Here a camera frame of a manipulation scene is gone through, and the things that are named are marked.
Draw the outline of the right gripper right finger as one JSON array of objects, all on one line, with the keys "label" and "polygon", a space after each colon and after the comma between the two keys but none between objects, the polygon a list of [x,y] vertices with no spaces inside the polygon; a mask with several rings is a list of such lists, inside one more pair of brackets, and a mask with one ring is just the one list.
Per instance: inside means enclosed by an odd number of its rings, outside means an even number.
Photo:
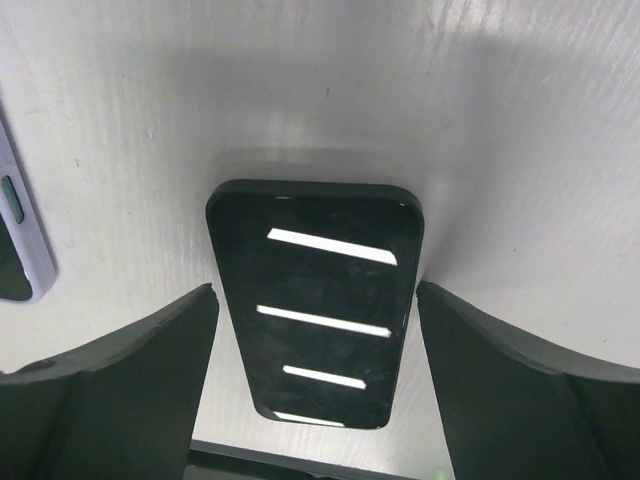
[{"label": "right gripper right finger", "polygon": [[551,343],[431,282],[417,300],[456,478],[638,478],[638,369]]}]

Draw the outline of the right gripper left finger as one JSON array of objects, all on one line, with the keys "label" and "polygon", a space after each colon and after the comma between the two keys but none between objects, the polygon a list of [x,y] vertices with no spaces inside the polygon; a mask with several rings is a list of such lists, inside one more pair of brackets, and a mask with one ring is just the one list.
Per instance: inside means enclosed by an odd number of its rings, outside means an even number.
[{"label": "right gripper left finger", "polygon": [[94,341],[2,374],[2,478],[182,478],[218,314],[203,284]]}]

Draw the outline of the black phone teal edge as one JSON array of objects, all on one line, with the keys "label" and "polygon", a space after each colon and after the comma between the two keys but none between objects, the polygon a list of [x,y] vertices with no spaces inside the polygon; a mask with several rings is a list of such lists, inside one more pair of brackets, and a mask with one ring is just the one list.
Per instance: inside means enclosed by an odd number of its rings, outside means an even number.
[{"label": "black phone teal edge", "polygon": [[[1,179],[1,191],[14,219],[21,222],[24,219],[24,212],[11,178],[7,175]],[[1,299],[26,302],[31,297],[32,288],[11,238],[8,220],[5,214],[1,214]]]}]

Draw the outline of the lavender phone case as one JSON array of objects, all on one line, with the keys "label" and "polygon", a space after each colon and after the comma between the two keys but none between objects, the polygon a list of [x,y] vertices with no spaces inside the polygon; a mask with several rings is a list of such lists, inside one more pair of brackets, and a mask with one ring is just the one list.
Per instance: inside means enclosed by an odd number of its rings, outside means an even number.
[{"label": "lavender phone case", "polygon": [[8,229],[14,242],[25,275],[32,288],[32,297],[26,302],[2,300],[9,304],[32,304],[41,300],[56,281],[56,266],[45,230],[38,218],[32,202],[28,183],[22,174],[18,152],[13,144],[7,122],[1,122],[1,179],[9,176],[16,196],[24,212],[24,219],[18,222],[1,191],[1,214],[6,215]]}]

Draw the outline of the black phone case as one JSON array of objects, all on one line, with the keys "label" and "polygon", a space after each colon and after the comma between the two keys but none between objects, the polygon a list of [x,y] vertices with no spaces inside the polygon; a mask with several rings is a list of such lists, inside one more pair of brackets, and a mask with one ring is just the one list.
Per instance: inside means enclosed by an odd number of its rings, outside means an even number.
[{"label": "black phone case", "polygon": [[205,218],[256,411],[384,427],[424,234],[419,200],[393,185],[231,180]]}]

